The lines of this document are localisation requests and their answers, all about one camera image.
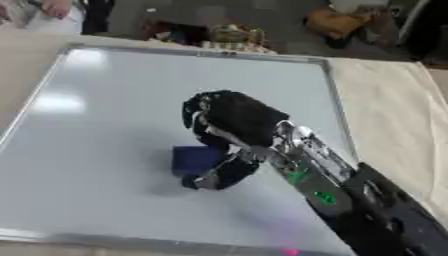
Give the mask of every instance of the whiteboard frame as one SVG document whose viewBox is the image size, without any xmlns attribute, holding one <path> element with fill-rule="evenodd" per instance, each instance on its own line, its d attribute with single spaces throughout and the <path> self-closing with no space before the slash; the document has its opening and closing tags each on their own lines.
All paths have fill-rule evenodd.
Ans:
<svg viewBox="0 0 448 256">
<path fill-rule="evenodd" d="M 19 126 L 20 121 L 25 117 L 29 106 L 38 97 L 42 88 L 47 85 L 47 82 L 53 78 L 53 76 L 59 70 L 62 63 L 65 62 L 68 54 L 72 50 L 86 50 L 86 49 L 101 49 L 108 51 L 130 51 L 138 53 L 151 53 L 151 54 L 168 54 L 178 56 L 197 56 L 205 58 L 228 58 L 228 59 L 242 59 L 242 60 L 260 60 L 260 61 L 274 61 L 274 62 L 288 62 L 288 63 L 306 63 L 319 65 L 325 74 L 327 85 L 329 86 L 331 98 L 336 107 L 338 120 L 344 131 L 344 137 L 348 143 L 350 154 L 353 159 L 359 162 L 356 154 L 354 142 L 350 136 L 349 126 L 343 111 L 342 103 L 339 98 L 336 84 L 331 76 L 331 66 L 325 58 L 319 57 L 307 57 L 307 56 L 284 56 L 284 55 L 262 55 L 256 53 L 236 53 L 229 51 L 209 51 L 209 50 L 178 50 L 178 49 L 164 49 L 164 48 L 136 48 L 136 47 L 121 47 L 121 46 L 95 46 L 88 44 L 68 44 L 66 47 L 60 50 L 55 62 L 49 68 L 47 73 L 43 76 L 41 81 L 37 84 L 34 91 L 26 100 L 25 104 L 19 111 L 16 118 L 11 122 L 8 128 L 0 137 L 0 152 L 7 145 L 7 141 L 12 137 L 14 130 Z M 163 253 L 181 253 L 192 254 L 206 251 L 208 255 L 285 255 L 282 248 L 258 248 L 258 247 L 243 247 L 233 245 L 218 245 L 218 244 L 205 244 L 194 243 L 184 241 L 171 241 L 171 240 L 156 240 L 156 239 L 141 239 L 141 238 L 129 238 L 129 237 L 109 237 L 109 236 L 92 236 L 92 235 L 80 235 L 80 234 L 43 234 L 25 230 L 13 230 L 4 229 L 0 227 L 0 241 L 12 241 L 12 242 L 32 242 L 32 243 L 44 243 L 44 244 L 58 244 L 58 245 L 82 245 L 82 246 L 101 246 L 106 248 L 117 249 L 131 249 L 131 250 L 147 250 L 150 249 L 155 252 Z M 341 254 L 328 254 L 319 252 L 322 256 L 342 256 Z M 301 251 L 301 255 L 307 255 L 306 251 Z"/>
</svg>

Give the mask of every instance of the red light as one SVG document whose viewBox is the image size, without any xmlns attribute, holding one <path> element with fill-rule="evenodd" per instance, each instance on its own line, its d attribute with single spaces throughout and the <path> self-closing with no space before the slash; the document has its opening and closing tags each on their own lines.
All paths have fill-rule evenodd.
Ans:
<svg viewBox="0 0 448 256">
<path fill-rule="evenodd" d="M 284 249 L 284 250 L 282 250 L 282 252 L 284 252 L 286 255 L 290 255 L 290 256 L 295 256 L 295 255 L 300 254 L 300 251 L 297 249 Z"/>
</svg>

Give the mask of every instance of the floor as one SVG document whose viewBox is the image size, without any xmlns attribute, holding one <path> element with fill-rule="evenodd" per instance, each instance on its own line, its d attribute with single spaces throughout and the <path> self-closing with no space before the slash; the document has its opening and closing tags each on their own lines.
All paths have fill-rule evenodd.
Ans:
<svg viewBox="0 0 448 256">
<path fill-rule="evenodd" d="M 308 13 L 326 6 L 328 0 L 117 0 L 110 30 L 136 34 L 147 18 L 209 27 L 237 23 L 262 28 L 269 45 L 281 54 L 407 60 L 400 50 L 367 45 L 357 38 L 344 50 L 328 47 L 302 25 Z"/>
</svg>

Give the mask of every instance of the person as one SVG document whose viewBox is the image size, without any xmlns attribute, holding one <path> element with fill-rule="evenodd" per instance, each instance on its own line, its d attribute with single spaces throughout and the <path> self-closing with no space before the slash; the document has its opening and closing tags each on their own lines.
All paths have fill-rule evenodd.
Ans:
<svg viewBox="0 0 448 256">
<path fill-rule="evenodd" d="M 82 0 L 0 0 L 0 27 L 81 34 Z"/>
</svg>

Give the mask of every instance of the black robotic glove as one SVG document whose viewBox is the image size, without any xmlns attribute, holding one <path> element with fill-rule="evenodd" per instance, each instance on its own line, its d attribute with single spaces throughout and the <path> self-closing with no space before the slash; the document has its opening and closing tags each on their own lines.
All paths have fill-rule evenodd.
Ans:
<svg viewBox="0 0 448 256">
<path fill-rule="evenodd" d="M 196 94 L 184 102 L 182 117 L 186 128 L 194 125 L 193 115 L 198 112 L 207 123 L 205 127 L 212 125 L 233 134 L 249 146 L 270 147 L 276 125 L 282 120 L 289 119 L 287 114 L 256 99 L 228 90 Z M 198 134 L 200 137 L 206 137 L 205 129 L 200 129 L 204 131 Z M 210 141 L 204 143 L 212 146 L 215 139 L 212 137 Z"/>
<path fill-rule="evenodd" d="M 231 143 L 244 147 L 239 153 L 225 155 L 208 173 L 187 175 L 182 179 L 183 186 L 188 188 L 222 190 L 258 169 L 260 161 L 256 157 L 247 158 L 247 155 L 255 155 L 251 148 L 270 147 L 277 124 L 289 116 L 243 93 L 223 90 L 196 94 L 184 102 L 182 118 L 185 127 L 193 127 L 197 139 L 207 146 L 224 153 Z M 219 129 L 222 133 L 217 136 L 216 131 L 212 134 L 208 128 Z"/>
</svg>

